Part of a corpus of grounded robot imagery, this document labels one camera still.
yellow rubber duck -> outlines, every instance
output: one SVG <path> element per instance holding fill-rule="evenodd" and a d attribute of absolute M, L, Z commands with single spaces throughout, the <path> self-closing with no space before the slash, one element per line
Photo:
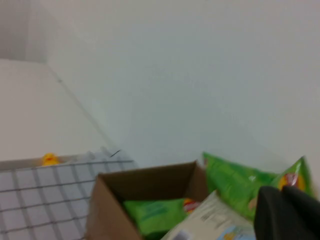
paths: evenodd
<path fill-rule="evenodd" d="M 42 158 L 42 166 L 50 166 L 60 164 L 58 158 L 53 153 L 47 153 Z"/>

white surface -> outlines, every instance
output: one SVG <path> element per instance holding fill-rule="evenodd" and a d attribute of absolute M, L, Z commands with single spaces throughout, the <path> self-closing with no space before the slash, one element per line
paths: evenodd
<path fill-rule="evenodd" d="M 140 166 L 320 169 L 318 0 L 32 0 L 45 60 Z M 314 174 L 320 183 L 320 175 Z"/>
<path fill-rule="evenodd" d="M 0 59 L 26 57 L 30 0 L 0 0 Z"/>
<path fill-rule="evenodd" d="M 118 172 L 137 168 L 124 151 L 118 151 L 113 156 L 99 151 L 92 153 L 92 156 L 73 157 L 72 163 L 2 172 L 0 239 L 84 239 L 88 203 L 97 176 L 93 169 L 100 166 L 100 173 L 115 172 L 109 164 L 117 164 Z M 81 180 L 79 172 L 69 174 L 65 170 L 79 166 L 89 175 L 86 181 Z M 63 181 L 70 177 L 72 182 Z M 35 185 L 21 184 L 25 182 L 35 182 Z M 43 226 L 54 231 L 48 233 L 48 228 L 45 230 Z"/>
<path fill-rule="evenodd" d="M 82 154 L 108 144 L 39 63 L 0 60 L 0 110 L 0 161 Z"/>

packaging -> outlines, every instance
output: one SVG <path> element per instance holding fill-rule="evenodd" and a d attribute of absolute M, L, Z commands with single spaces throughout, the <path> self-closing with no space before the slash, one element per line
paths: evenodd
<path fill-rule="evenodd" d="M 270 185 L 278 176 L 253 167 L 203 154 L 209 192 L 217 189 L 223 201 L 249 220 L 255 217 L 255 198 L 261 186 Z"/>
<path fill-rule="evenodd" d="M 126 211 L 125 200 L 154 201 L 208 196 L 205 171 L 196 162 L 100 174 L 90 199 L 87 240 L 144 240 Z"/>
<path fill-rule="evenodd" d="M 255 240 L 250 222 L 221 201 L 214 191 L 162 240 Z"/>
<path fill-rule="evenodd" d="M 160 240 L 199 205 L 190 198 L 124 201 L 124 208 L 146 240 Z"/>
<path fill-rule="evenodd" d="M 284 186 L 292 186 L 316 198 L 311 173 L 305 157 L 301 157 L 291 167 L 280 173 L 268 186 L 282 190 Z M 256 189 L 255 196 L 249 203 L 251 209 L 256 209 L 259 189 Z"/>

chip bag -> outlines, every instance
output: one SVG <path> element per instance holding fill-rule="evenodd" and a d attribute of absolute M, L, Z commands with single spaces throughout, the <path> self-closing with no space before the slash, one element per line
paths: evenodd
<path fill-rule="evenodd" d="M 262 186 L 296 186 L 314 197 L 312 180 L 304 157 L 281 174 L 263 172 L 258 169 L 228 162 L 204 153 L 207 162 L 206 178 L 209 191 L 217 189 L 222 200 L 236 212 L 249 220 L 256 214 L 258 192 Z"/>
<path fill-rule="evenodd" d="M 159 240 L 182 222 L 198 203 L 189 198 L 125 201 L 124 207 L 146 240 Z"/>
<path fill-rule="evenodd" d="M 255 217 L 255 201 L 259 188 L 270 185 L 278 176 L 253 167 L 229 162 L 203 153 L 209 192 L 218 190 L 220 197 L 240 215 L 249 220 Z"/>
<path fill-rule="evenodd" d="M 316 194 L 313 190 L 313 183 L 309 167 L 305 157 L 301 157 L 291 167 L 279 174 L 271 183 L 270 186 L 282 190 L 284 186 L 294 186 L 309 196 L 315 198 Z M 256 207 L 258 192 L 255 197 L 250 201 L 250 206 Z"/>

white table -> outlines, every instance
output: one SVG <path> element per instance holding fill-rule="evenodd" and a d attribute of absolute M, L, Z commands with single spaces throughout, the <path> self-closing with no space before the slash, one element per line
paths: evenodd
<path fill-rule="evenodd" d="M 0 59 L 0 162 L 76 155 L 106 141 L 46 65 Z"/>

